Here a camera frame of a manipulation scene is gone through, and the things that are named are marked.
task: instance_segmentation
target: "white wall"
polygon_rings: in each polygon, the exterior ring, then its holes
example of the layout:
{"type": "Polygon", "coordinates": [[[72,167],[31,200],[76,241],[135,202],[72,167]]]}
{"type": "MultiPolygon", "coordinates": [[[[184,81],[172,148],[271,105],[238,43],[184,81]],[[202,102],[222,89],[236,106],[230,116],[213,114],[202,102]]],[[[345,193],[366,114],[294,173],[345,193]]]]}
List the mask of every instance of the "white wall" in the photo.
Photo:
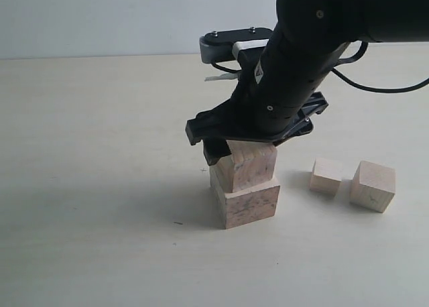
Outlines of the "white wall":
{"type": "Polygon", "coordinates": [[[0,0],[0,58],[191,53],[276,21],[275,0],[0,0]]]}

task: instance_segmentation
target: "wooden cube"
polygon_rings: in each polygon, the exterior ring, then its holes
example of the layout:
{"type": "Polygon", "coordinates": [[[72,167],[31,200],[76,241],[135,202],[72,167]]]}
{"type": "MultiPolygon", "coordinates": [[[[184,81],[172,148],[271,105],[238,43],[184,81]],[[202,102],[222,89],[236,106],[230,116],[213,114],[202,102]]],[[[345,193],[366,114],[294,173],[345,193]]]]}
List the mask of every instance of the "wooden cube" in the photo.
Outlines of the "wooden cube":
{"type": "Polygon", "coordinates": [[[383,213],[395,196],[393,168],[362,161],[351,186],[351,203],[383,213]]]}
{"type": "Polygon", "coordinates": [[[266,219],[275,214],[280,192],[280,185],[275,177],[262,184],[230,193],[225,192],[219,181],[219,169],[212,166],[210,183],[226,229],[266,219]]]}
{"type": "Polygon", "coordinates": [[[334,160],[317,158],[313,165],[310,189],[329,195],[335,195],[343,179],[343,165],[334,160]]]}
{"type": "Polygon", "coordinates": [[[277,149],[270,143],[228,141],[231,155],[221,158],[219,181],[227,193],[235,193],[272,180],[277,149]]]}

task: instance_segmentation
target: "stacked wooden blocks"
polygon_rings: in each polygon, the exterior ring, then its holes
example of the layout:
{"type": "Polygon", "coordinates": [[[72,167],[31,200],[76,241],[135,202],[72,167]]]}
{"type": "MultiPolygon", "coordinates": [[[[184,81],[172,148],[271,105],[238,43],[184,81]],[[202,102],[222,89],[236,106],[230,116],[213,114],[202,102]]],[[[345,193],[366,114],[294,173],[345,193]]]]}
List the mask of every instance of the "stacked wooden blocks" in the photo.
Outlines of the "stacked wooden blocks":
{"type": "MultiPolygon", "coordinates": [[[[342,180],[342,165],[337,161],[316,159],[310,189],[335,195],[342,180]]],[[[351,186],[351,203],[383,213],[395,196],[395,170],[362,161],[351,186]]]]}
{"type": "Polygon", "coordinates": [[[226,229],[272,217],[280,185],[272,144],[228,141],[231,155],[210,167],[211,188],[226,229]]]}

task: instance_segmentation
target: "light wood block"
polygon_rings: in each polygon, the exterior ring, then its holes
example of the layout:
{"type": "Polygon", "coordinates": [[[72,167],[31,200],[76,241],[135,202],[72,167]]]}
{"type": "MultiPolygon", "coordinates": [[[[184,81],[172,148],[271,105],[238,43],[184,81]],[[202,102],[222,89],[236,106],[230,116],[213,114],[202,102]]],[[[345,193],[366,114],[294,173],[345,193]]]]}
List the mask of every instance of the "light wood block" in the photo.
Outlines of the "light wood block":
{"type": "Polygon", "coordinates": [[[362,161],[351,186],[351,202],[383,213],[395,196],[393,168],[362,161]]]}
{"type": "Polygon", "coordinates": [[[228,141],[231,155],[216,164],[223,190],[234,193],[272,180],[277,148],[270,143],[228,141]]]}
{"type": "Polygon", "coordinates": [[[225,192],[219,181],[219,169],[210,167],[210,183],[216,196],[226,229],[272,217],[280,192],[275,177],[245,190],[225,192]]]}
{"type": "Polygon", "coordinates": [[[310,189],[329,195],[335,195],[343,179],[343,165],[334,160],[317,158],[313,165],[310,189]]]}

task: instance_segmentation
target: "white label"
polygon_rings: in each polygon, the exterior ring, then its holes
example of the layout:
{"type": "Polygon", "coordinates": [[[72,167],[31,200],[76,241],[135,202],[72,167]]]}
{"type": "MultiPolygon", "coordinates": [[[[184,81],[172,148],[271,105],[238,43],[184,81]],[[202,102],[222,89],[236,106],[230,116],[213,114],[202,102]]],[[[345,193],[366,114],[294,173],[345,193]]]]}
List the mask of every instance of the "white label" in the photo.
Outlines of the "white label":
{"type": "Polygon", "coordinates": [[[263,77],[263,70],[261,65],[261,60],[257,63],[257,66],[255,68],[255,80],[256,83],[259,84],[263,77]]]}

